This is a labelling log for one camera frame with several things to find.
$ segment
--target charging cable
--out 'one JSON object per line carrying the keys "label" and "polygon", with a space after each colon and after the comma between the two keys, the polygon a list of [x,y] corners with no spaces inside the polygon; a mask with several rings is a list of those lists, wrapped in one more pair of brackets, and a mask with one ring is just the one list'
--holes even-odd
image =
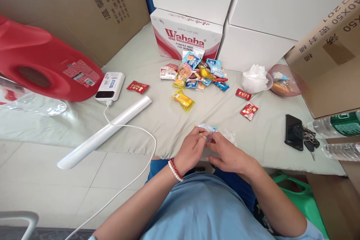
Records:
{"label": "charging cable", "polygon": [[137,128],[137,129],[141,129],[141,130],[145,131],[146,133],[148,133],[148,134],[154,139],[154,142],[155,142],[154,151],[153,151],[153,153],[151,154],[150,160],[149,160],[149,162],[147,163],[146,167],[142,170],[142,172],[141,172],[134,180],[132,180],[126,187],[124,187],[122,190],[120,190],[118,193],[116,193],[115,196],[112,197],[111,200],[108,201],[99,211],[97,211],[94,215],[92,215],[91,218],[89,218],[87,221],[85,221],[83,224],[81,224],[76,230],[74,230],[67,238],[65,238],[65,240],[69,240],[74,234],[76,234],[76,233],[78,232],[78,230],[80,230],[80,229],[81,229],[83,226],[85,226],[90,220],[92,220],[92,219],[93,219],[94,217],[96,217],[102,210],[104,210],[105,207],[108,206],[123,190],[125,190],[125,189],[128,188],[133,182],[135,182],[135,181],[145,172],[145,170],[147,169],[147,167],[149,167],[150,162],[151,162],[151,160],[152,160],[152,158],[153,158],[153,156],[154,156],[154,154],[155,154],[157,142],[156,142],[155,137],[154,137],[149,131],[143,129],[142,127],[137,127],[137,126],[131,126],[131,125],[115,125],[115,124],[112,124],[112,123],[109,121],[109,119],[108,119],[108,117],[106,116],[105,112],[106,112],[106,110],[109,108],[109,106],[112,104],[112,102],[113,102],[112,100],[108,100],[108,101],[106,102],[106,108],[105,108],[105,110],[104,110],[104,112],[103,112],[106,121],[107,121],[110,125],[112,125],[112,126],[128,126],[128,127],[131,127],[131,128]]}

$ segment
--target blue snack package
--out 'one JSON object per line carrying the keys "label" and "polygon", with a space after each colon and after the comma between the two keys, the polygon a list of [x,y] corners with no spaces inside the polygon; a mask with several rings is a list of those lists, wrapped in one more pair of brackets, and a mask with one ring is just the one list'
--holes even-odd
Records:
{"label": "blue snack package", "polygon": [[226,78],[225,74],[222,72],[222,68],[219,65],[208,63],[210,67],[210,71],[212,74],[214,74],[216,77],[219,78]]}
{"label": "blue snack package", "polygon": [[221,66],[221,61],[210,58],[206,59],[206,63]]}
{"label": "blue snack package", "polygon": [[223,90],[224,92],[230,88],[230,86],[228,84],[226,84],[225,82],[214,82],[214,84],[217,87],[219,87],[221,90]]}
{"label": "blue snack package", "polygon": [[189,66],[194,70],[201,62],[201,59],[199,57],[196,57],[196,55],[194,55],[192,52],[188,52],[182,59],[182,62],[188,63]]}
{"label": "blue snack package", "polygon": [[196,89],[197,86],[198,86],[198,81],[190,81],[186,83],[186,88]]}
{"label": "blue snack package", "polygon": [[210,80],[210,79],[208,79],[208,78],[204,78],[204,82],[203,82],[203,84],[205,84],[206,86],[209,86],[210,84],[211,84],[211,82],[212,82],[212,80]]}

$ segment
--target white beaded bracelet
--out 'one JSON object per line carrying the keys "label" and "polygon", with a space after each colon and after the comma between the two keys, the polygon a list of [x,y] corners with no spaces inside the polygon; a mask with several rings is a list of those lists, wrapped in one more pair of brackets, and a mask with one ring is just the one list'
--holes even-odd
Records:
{"label": "white beaded bracelet", "polygon": [[180,182],[182,182],[183,179],[181,179],[181,178],[177,175],[177,173],[175,172],[175,170],[174,170],[174,168],[173,168],[173,165],[171,164],[171,161],[168,161],[168,164],[169,164],[169,167],[170,167],[172,173],[175,175],[176,179],[179,180]]}

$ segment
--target wahaha box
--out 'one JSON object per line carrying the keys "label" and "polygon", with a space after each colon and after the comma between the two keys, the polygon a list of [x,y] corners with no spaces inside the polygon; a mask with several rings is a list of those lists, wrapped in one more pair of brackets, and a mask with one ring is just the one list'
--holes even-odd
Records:
{"label": "wahaha box", "polygon": [[223,26],[163,9],[150,15],[160,55],[182,59],[183,51],[205,50],[203,59],[215,59]]}

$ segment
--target red candy packet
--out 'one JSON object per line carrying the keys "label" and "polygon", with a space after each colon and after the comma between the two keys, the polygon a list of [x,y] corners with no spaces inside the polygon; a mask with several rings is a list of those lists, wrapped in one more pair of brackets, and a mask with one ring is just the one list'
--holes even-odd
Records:
{"label": "red candy packet", "polygon": [[253,103],[251,103],[250,101],[248,101],[246,103],[246,106],[241,110],[240,114],[245,116],[248,120],[252,120],[252,118],[254,117],[255,112],[258,110],[259,108],[256,107]]}
{"label": "red candy packet", "polygon": [[241,98],[245,98],[247,101],[249,101],[251,98],[251,94],[249,94],[248,92],[245,92],[244,90],[241,90],[240,88],[236,91],[235,95],[239,96]]}
{"label": "red candy packet", "polygon": [[145,90],[148,89],[148,87],[149,87],[149,85],[147,85],[147,84],[142,84],[137,81],[133,81],[132,83],[130,83],[130,85],[126,89],[143,94],[145,92]]}

